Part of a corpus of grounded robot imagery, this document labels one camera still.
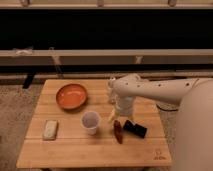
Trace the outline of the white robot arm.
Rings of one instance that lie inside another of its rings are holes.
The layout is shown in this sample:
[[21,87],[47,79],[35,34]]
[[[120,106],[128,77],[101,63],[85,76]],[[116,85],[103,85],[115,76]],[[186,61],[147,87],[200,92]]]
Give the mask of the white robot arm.
[[213,171],[213,78],[144,81],[138,74],[110,78],[110,116],[132,116],[136,97],[179,106],[171,171]]

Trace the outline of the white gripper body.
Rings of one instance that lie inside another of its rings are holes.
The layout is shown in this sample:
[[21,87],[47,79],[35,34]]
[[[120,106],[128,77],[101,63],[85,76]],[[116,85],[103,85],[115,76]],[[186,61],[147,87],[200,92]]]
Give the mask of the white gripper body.
[[131,116],[133,114],[134,97],[116,97],[115,111],[120,116]]

